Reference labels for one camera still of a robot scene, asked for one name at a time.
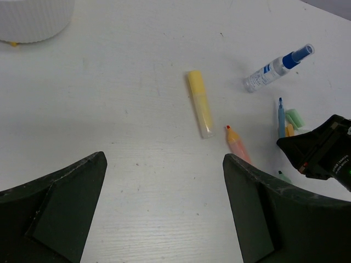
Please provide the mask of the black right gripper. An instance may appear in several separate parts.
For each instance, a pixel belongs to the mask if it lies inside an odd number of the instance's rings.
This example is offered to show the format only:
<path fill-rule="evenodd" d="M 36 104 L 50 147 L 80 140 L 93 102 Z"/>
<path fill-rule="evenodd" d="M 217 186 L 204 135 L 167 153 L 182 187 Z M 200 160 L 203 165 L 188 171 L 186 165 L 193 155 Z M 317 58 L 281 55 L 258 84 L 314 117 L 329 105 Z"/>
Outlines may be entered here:
<path fill-rule="evenodd" d="M 350 191 L 350 120 L 331 116 L 311 132 L 279 138 L 292 166 L 311 179 L 334 178 Z"/>

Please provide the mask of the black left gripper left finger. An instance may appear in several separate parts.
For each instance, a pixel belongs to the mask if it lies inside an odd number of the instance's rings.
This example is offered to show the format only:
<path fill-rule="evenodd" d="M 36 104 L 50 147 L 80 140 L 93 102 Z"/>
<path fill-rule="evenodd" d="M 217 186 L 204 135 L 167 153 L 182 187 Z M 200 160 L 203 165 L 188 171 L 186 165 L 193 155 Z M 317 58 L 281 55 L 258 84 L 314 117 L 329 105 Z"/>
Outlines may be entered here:
<path fill-rule="evenodd" d="M 80 262 L 106 169 L 96 152 L 1 191 L 1 262 Z"/>

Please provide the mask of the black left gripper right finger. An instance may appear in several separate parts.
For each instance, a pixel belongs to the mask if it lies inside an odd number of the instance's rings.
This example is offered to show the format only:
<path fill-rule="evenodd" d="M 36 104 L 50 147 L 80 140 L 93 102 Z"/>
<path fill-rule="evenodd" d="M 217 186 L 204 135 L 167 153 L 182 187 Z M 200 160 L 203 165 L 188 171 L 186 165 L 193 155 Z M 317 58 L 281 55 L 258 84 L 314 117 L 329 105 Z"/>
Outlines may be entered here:
<path fill-rule="evenodd" d="M 244 262 L 350 262 L 350 202 L 227 154 L 224 179 Z"/>

